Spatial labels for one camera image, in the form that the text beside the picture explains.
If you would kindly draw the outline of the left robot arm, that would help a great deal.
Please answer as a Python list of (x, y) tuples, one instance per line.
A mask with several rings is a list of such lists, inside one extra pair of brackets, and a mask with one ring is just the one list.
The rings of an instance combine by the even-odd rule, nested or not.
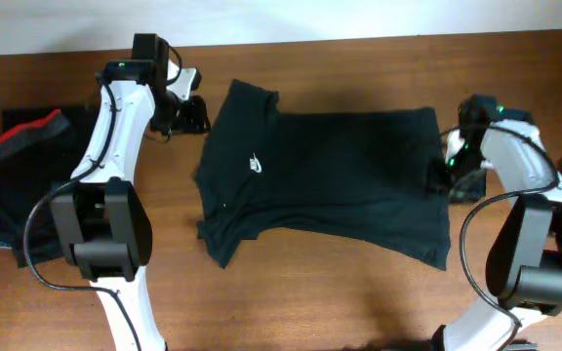
[(138, 33), (128, 59), (99, 74), (100, 111), (88, 146), (68, 184), (48, 198), (65, 260), (96, 293), (119, 350), (164, 350), (146, 283), (152, 227), (134, 182), (147, 132), (206, 134), (201, 74), (174, 47)]

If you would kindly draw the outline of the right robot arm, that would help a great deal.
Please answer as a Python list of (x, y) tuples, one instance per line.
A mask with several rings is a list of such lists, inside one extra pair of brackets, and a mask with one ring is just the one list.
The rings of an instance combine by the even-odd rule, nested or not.
[[(433, 334), (432, 350), (534, 350), (517, 334), (562, 312), (562, 175), (547, 155), (529, 112), (494, 97), (472, 95), (445, 131), (440, 176), (453, 202), (472, 202), (462, 223), (462, 269), (477, 294), (458, 319)], [(472, 220), (487, 207), (511, 204), (489, 250), (484, 288), (473, 278), (465, 242)]]

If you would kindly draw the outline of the black nike t-shirt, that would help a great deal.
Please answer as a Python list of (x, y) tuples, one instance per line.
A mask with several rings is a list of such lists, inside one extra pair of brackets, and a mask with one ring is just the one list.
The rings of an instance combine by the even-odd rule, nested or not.
[(284, 113), (233, 81), (194, 180), (197, 236), (226, 266), (239, 245), (289, 228), (365, 241), (436, 269), (451, 248), (435, 111)]

